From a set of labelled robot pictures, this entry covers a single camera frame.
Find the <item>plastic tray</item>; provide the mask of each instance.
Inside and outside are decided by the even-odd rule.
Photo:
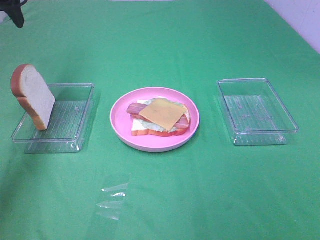
[[[223,79],[217,85],[234,145],[283,145],[298,131],[298,125],[267,79]]]
[[[25,153],[76,153],[85,143],[94,106],[93,83],[48,84],[55,104],[47,130],[38,131],[25,113],[11,138]]]

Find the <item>green tablecloth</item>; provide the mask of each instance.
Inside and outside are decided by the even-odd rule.
[[[320,55],[265,2],[29,1],[22,11],[22,29],[0,24],[0,239],[319,239]],[[24,111],[10,78],[23,63],[47,83],[95,83],[79,153],[24,154],[11,141]],[[300,127],[287,145],[229,139],[216,81],[259,77]],[[118,98],[151,86],[198,106],[196,134],[176,150],[138,151],[110,124]],[[99,218],[101,188],[123,175],[119,220]]]

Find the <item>bacon strip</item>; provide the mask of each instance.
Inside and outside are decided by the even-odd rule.
[[[142,109],[144,109],[146,106],[146,104],[142,104],[142,103],[131,103],[128,107],[128,109],[126,110],[126,112],[128,114],[130,114],[133,118],[135,119],[142,119],[144,121],[150,122],[148,119],[144,118],[143,116],[140,116],[139,113]],[[182,117],[179,119],[179,121],[174,125],[174,127],[178,128],[178,129],[186,129],[189,127],[189,122],[188,119],[186,117],[185,114],[182,115]]]

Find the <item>white bread slice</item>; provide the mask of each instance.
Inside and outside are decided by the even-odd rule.
[[[11,91],[32,118],[36,129],[46,130],[56,99],[33,65],[22,64],[14,70]]]
[[[148,102],[147,100],[138,100],[137,103],[140,104],[146,104],[146,102]],[[185,112],[185,116],[188,119],[189,125],[190,125],[190,112],[187,108],[187,106],[183,105],[183,107],[186,109]],[[171,136],[179,136],[184,134],[189,128],[177,128],[174,131],[158,131],[156,129],[151,129],[151,128],[146,128],[144,127],[144,125],[142,124],[143,120],[141,119],[133,119],[132,122],[132,128],[131,128],[131,135],[133,137],[135,136],[143,136],[143,135],[155,135],[155,136],[159,136],[159,137],[171,137]]]

